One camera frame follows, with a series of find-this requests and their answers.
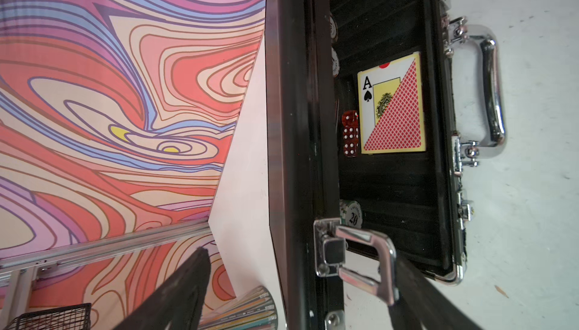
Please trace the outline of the black poker set case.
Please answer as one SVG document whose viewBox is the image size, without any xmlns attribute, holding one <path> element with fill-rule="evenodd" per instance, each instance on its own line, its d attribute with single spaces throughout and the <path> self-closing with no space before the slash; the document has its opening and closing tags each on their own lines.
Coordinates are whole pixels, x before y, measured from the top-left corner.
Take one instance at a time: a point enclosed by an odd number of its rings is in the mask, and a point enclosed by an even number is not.
<svg viewBox="0 0 579 330">
<path fill-rule="evenodd" d="M 344 285 L 395 329 L 474 329 L 465 167 L 507 134 L 498 43 L 450 0 L 266 0 L 269 226 L 288 329 L 345 328 Z"/>
</svg>

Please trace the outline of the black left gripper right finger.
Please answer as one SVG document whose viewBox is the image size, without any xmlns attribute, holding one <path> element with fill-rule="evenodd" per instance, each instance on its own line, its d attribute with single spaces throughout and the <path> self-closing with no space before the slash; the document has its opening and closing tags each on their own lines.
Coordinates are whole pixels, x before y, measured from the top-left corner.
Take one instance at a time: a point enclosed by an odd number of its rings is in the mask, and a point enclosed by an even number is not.
<svg viewBox="0 0 579 330">
<path fill-rule="evenodd" d="M 400 256 L 395 262 L 399 300 L 388 308 L 394 329 L 479 329 L 410 261 Z"/>
</svg>

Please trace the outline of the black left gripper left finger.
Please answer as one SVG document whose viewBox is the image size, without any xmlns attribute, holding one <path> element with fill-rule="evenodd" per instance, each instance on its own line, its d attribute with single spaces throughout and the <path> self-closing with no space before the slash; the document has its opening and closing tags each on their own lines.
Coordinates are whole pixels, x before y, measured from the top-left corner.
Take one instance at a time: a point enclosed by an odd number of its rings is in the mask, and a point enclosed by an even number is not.
<svg viewBox="0 0 579 330">
<path fill-rule="evenodd" d="M 211 263 L 200 247 L 117 329 L 197 329 L 210 280 Z"/>
</svg>

